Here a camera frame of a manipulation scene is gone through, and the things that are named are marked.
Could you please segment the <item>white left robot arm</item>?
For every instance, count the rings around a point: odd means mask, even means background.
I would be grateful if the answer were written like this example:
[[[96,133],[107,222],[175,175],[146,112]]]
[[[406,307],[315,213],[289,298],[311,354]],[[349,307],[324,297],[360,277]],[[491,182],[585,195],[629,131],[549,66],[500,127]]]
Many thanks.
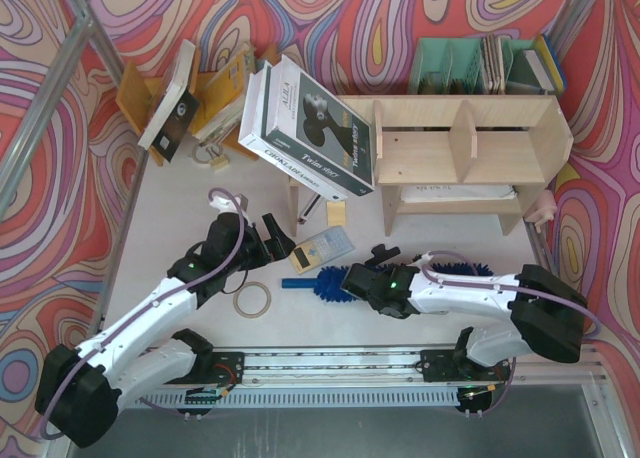
[[[213,346],[179,323],[222,292],[229,276],[289,257],[294,241],[272,214],[260,238],[243,196],[222,188],[208,200],[218,214],[204,240],[187,249],[156,288],[111,326],[81,344],[58,345],[44,361],[35,409],[41,435],[87,448],[132,402],[174,380],[203,384],[216,377]]]

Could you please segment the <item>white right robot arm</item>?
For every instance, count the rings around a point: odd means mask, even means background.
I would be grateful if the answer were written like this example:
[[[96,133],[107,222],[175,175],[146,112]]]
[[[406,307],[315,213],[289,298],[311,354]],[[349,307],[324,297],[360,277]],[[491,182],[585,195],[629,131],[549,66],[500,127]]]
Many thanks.
[[[491,319],[487,327],[469,326],[442,361],[430,365],[438,378],[461,375],[481,380],[511,359],[534,353],[574,364],[581,357],[587,300],[550,271],[526,264],[516,274],[482,276],[438,271],[427,252],[409,265],[376,271],[354,264],[342,291],[381,315],[461,313]]]

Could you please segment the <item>blue microfiber duster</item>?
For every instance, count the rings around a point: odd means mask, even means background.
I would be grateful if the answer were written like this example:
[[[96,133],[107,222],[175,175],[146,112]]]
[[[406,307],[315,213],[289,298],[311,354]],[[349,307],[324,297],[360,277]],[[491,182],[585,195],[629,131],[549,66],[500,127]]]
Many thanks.
[[[493,271],[488,265],[481,263],[447,262],[433,263],[432,268],[438,273],[465,276],[492,276]],[[282,289],[309,289],[321,300],[330,303],[349,303],[356,298],[341,289],[346,277],[347,266],[323,267],[315,278],[283,278]]]

